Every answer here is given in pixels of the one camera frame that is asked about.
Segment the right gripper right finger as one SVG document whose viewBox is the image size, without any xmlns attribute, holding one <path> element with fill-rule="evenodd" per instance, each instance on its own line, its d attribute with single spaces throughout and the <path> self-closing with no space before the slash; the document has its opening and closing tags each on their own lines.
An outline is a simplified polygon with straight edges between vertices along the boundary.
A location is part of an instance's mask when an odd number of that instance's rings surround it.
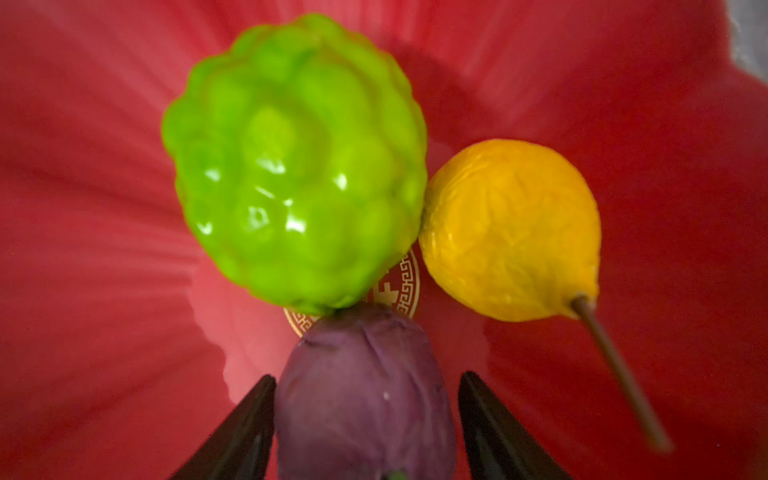
<svg viewBox="0 0 768 480">
<path fill-rule="evenodd" d="M 473 371 L 462 374 L 458 407 L 474 480 L 571 480 Z"/>
</svg>

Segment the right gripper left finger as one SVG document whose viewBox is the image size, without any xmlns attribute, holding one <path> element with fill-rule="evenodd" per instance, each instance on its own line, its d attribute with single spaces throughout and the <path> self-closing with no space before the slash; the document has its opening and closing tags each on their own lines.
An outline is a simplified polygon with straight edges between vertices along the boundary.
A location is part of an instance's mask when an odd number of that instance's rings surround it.
<svg viewBox="0 0 768 480">
<path fill-rule="evenodd" d="M 276 379 L 264 375 L 172 477 L 263 479 L 274 434 Z"/>
</svg>

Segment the purple passion fruit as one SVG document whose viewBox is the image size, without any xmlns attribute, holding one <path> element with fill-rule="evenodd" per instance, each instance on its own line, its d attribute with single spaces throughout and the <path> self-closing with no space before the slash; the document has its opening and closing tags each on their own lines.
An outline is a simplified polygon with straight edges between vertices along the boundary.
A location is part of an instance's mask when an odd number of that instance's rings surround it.
<svg viewBox="0 0 768 480">
<path fill-rule="evenodd" d="M 450 479 L 457 435 L 426 332 L 381 304 L 319 320 L 275 393 L 281 479 Z"/>
</svg>

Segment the yellow lemon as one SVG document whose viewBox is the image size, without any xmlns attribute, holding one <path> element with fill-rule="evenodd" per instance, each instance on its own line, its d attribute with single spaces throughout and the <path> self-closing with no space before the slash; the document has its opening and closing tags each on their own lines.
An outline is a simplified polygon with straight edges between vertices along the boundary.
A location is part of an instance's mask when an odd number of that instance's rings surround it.
<svg viewBox="0 0 768 480">
<path fill-rule="evenodd" d="M 521 140 L 475 143 L 429 181 L 419 244 L 434 281 L 502 322 L 581 321 L 649 445 L 673 443 L 596 315 L 602 242 L 597 202 L 557 151 Z"/>
</svg>

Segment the bumpy green custard apple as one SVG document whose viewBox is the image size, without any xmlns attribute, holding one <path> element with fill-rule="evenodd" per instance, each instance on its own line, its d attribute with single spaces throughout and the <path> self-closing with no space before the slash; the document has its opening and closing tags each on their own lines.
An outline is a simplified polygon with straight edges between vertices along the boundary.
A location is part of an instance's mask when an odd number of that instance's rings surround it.
<svg viewBox="0 0 768 480">
<path fill-rule="evenodd" d="M 416 240 L 422 109 L 392 55 L 326 15 L 249 28 L 197 63 L 161 139 L 192 234 L 269 304 L 349 307 Z"/>
</svg>

